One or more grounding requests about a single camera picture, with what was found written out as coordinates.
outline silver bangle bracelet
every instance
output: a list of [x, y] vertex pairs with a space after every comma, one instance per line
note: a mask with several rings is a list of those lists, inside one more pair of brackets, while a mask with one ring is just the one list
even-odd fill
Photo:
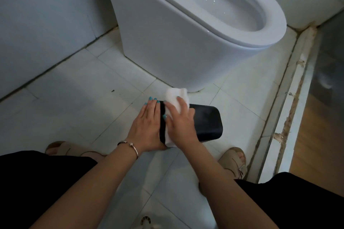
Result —
[[[122, 143], [127, 143], [127, 141], [121, 140], [121, 141], [117, 144], [117, 146], [118, 146], [119, 144], [122, 144]], [[129, 143], [129, 147], [131, 147], [131, 148], [133, 148], [133, 149], [135, 150], [136, 155], [137, 155], [136, 159], [138, 159], [138, 158], [139, 158], [139, 153], [137, 152], [137, 150], [136, 150], [136, 148], [135, 148], [135, 146], [134, 146], [134, 143], [132, 143], [132, 142]]]

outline sandal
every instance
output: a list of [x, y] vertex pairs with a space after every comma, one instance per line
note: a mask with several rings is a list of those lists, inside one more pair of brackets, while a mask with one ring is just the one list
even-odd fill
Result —
[[94, 151], [92, 149], [88, 149], [85, 147], [82, 147], [80, 145], [71, 143], [71, 142], [67, 142], [67, 141], [55, 141], [53, 143], [50, 143], [46, 149], [45, 149], [45, 153], [48, 149], [52, 149], [52, 148], [58, 148], [58, 152], [56, 153], [55, 156], [76, 156], [76, 157], [80, 157], [81, 155], [87, 153], [87, 152], [94, 152], [94, 153], [98, 153], [99, 155], [106, 157], [107, 155], [103, 155], [97, 151]]
[[[238, 156], [238, 152], [243, 153], [244, 163]], [[224, 168], [233, 172], [235, 179], [243, 179], [247, 173], [246, 156], [241, 148], [233, 147], [227, 150], [222, 157], [218, 160], [219, 164]], [[202, 195], [202, 187], [198, 183], [198, 188]]]

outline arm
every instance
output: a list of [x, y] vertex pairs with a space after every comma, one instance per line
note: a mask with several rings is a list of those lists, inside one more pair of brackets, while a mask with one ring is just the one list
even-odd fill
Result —
[[[160, 142], [160, 105], [151, 100], [134, 120], [126, 141], [139, 156], [144, 151], [166, 149]], [[136, 160], [128, 143], [120, 144], [57, 200], [33, 225], [38, 228], [97, 228], [118, 185]]]
[[172, 104], [165, 103], [173, 118], [166, 117], [169, 136], [183, 151], [200, 180], [217, 226], [220, 229], [277, 228], [238, 186], [234, 176], [230, 177], [229, 172], [226, 172], [198, 141], [193, 121], [195, 110], [188, 110], [182, 98], [178, 98], [178, 101], [181, 105], [180, 114]]

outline toilet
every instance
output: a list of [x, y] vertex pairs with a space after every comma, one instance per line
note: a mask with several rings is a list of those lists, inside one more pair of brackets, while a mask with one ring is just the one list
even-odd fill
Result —
[[172, 87], [197, 92], [278, 42], [275, 0], [111, 0], [126, 57]]

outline hand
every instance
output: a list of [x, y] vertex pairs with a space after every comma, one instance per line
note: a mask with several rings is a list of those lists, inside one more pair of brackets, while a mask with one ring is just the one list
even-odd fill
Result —
[[187, 104], [181, 97], [177, 97], [180, 104], [181, 112], [178, 113], [177, 109], [169, 103], [164, 101], [167, 109], [170, 110], [171, 116], [164, 115], [165, 122], [168, 128], [168, 133], [174, 144], [183, 150], [185, 146], [193, 142], [199, 142], [193, 117], [195, 115], [195, 109], [187, 109]]
[[165, 150], [167, 147], [160, 141], [160, 102], [149, 98], [129, 130], [126, 141], [134, 143], [139, 155], [145, 151]]

